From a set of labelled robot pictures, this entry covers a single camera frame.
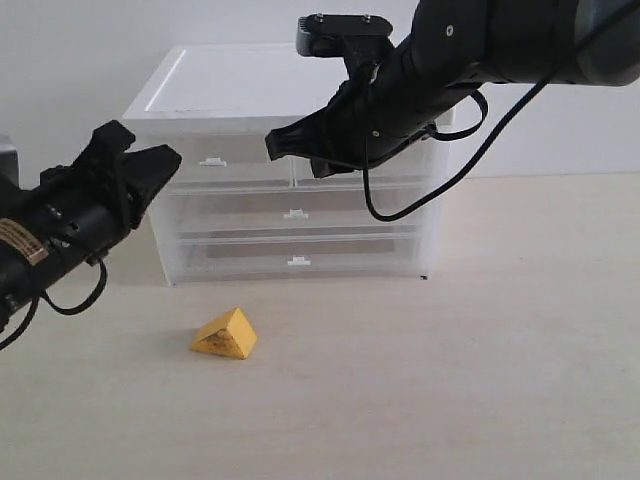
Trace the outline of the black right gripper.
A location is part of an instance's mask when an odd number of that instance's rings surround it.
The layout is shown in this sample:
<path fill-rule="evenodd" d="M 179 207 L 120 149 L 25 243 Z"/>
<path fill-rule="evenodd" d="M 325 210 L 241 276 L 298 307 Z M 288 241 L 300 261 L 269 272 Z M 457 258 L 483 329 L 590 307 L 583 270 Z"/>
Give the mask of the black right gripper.
<path fill-rule="evenodd" d="M 363 67 L 327 107 L 271 130 L 265 145 L 272 161 L 310 159 L 314 178 L 350 174 L 398 155 L 444 112 L 445 87 L 419 72 L 409 54 L 392 54 Z"/>

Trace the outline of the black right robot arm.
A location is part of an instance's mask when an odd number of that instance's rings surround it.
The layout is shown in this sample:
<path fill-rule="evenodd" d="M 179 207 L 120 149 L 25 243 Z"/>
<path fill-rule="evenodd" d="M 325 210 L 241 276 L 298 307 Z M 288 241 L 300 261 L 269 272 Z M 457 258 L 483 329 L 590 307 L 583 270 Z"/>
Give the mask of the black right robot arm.
<path fill-rule="evenodd" d="M 308 160 L 317 178 L 378 167 L 434 132 L 487 83 L 619 87 L 639 76 L 635 1 L 421 1 L 408 35 L 365 14 L 300 18 L 300 56 L 339 58 L 328 103 L 270 131 L 268 155 Z"/>

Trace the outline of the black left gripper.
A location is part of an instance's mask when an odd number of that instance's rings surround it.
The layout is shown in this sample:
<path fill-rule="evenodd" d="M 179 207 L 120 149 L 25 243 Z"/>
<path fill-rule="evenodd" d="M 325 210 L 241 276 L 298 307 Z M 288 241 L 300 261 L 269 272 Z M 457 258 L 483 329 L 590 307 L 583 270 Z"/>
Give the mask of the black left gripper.
<path fill-rule="evenodd" d="M 136 230 L 182 157 L 168 145 L 127 150 L 136 136 L 117 120 L 96 128 L 67 166 L 40 174 L 37 229 L 69 262 L 91 265 Z"/>

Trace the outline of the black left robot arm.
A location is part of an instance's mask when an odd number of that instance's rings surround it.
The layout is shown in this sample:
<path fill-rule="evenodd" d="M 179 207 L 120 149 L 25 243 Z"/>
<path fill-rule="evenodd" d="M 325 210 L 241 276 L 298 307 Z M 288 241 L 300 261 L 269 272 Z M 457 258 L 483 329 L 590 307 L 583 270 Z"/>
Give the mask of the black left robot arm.
<path fill-rule="evenodd" d="M 116 120 L 96 128 L 68 165 L 44 170 L 39 184 L 18 184 L 15 148 L 1 154 L 1 324 L 21 308 L 27 313 L 8 347 L 26 330 L 48 289 L 83 263 L 99 269 L 89 296 L 75 307 L 53 305 L 66 316 L 90 308 L 104 292 L 109 252 L 138 229 L 182 158 L 163 144 L 139 151 L 135 135 Z"/>

